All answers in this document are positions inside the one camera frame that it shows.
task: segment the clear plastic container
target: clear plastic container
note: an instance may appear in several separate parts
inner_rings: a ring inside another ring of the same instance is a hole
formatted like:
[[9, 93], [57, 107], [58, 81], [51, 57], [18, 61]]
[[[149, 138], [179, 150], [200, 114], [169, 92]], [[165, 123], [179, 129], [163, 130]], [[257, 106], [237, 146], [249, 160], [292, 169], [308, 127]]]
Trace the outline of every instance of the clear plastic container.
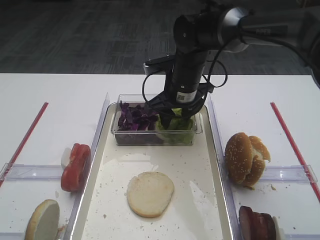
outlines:
[[[146, 95], [147, 99], [152, 99], [155, 95]], [[197, 113], [191, 119], [193, 126], [190, 130], [119, 130], [118, 120], [121, 115], [120, 102], [128, 103], [130, 107], [145, 105], [141, 94], [121, 94], [118, 97], [116, 111], [113, 116], [111, 133], [114, 135], [117, 145], [120, 146], [190, 146], [194, 143], [195, 134], [202, 132], [200, 115]]]

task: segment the purple lettuce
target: purple lettuce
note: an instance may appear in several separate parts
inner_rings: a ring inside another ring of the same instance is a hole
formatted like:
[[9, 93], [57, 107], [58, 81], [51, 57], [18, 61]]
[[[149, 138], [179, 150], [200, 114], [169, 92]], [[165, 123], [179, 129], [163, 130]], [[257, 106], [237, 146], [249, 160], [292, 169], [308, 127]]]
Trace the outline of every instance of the purple lettuce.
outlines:
[[119, 131], [153, 131], [158, 120], [157, 112], [146, 104], [132, 107], [127, 102], [120, 101], [121, 116], [118, 120]]

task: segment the bread slice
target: bread slice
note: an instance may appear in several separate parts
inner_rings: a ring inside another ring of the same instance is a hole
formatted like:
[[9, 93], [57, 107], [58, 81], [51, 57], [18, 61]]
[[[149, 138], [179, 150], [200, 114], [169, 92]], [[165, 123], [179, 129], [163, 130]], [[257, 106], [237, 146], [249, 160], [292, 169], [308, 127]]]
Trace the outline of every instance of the bread slice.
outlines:
[[24, 240], [55, 240], [60, 208], [55, 200], [47, 199], [34, 210], [26, 227]]
[[139, 216], [155, 218], [167, 208], [175, 186], [161, 172], [143, 172], [134, 176], [126, 193], [130, 208]]

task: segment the white tray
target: white tray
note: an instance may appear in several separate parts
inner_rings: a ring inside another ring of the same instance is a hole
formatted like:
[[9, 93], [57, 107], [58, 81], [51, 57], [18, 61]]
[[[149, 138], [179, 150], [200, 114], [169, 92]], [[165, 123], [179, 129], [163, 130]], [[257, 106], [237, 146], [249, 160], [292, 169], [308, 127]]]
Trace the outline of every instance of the white tray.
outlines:
[[[207, 109], [192, 146], [117, 146], [110, 133], [115, 107], [108, 108], [70, 239], [231, 239]], [[146, 171], [168, 175], [175, 186], [158, 218], [137, 216], [127, 203], [130, 179]]]

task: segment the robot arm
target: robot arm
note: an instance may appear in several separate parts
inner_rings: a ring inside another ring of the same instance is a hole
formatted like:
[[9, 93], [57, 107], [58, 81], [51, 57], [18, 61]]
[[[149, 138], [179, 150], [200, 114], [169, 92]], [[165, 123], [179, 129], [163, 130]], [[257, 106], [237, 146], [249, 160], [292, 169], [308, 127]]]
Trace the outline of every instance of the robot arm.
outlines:
[[182, 117], [189, 118], [200, 111], [207, 93], [212, 93], [211, 83], [200, 83], [210, 50], [241, 52], [249, 45], [286, 46], [312, 69], [320, 88], [320, 7], [253, 14], [216, 4], [200, 14], [177, 18], [173, 36], [175, 56], [144, 63], [147, 75], [166, 73], [163, 92], [146, 101], [160, 113], [164, 127], [174, 117], [171, 109], [182, 108]]

